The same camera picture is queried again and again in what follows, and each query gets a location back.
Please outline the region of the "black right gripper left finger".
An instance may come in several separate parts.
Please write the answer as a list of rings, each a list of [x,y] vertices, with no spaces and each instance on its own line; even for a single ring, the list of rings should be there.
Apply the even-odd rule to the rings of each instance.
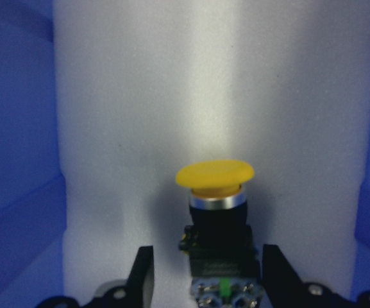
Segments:
[[[151,307],[155,288],[153,246],[141,246],[128,276],[128,307]]]

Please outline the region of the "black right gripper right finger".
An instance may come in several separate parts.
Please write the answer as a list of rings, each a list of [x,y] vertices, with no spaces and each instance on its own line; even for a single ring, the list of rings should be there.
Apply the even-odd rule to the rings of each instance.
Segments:
[[[262,283],[272,307],[303,306],[303,281],[278,245],[263,245]]]

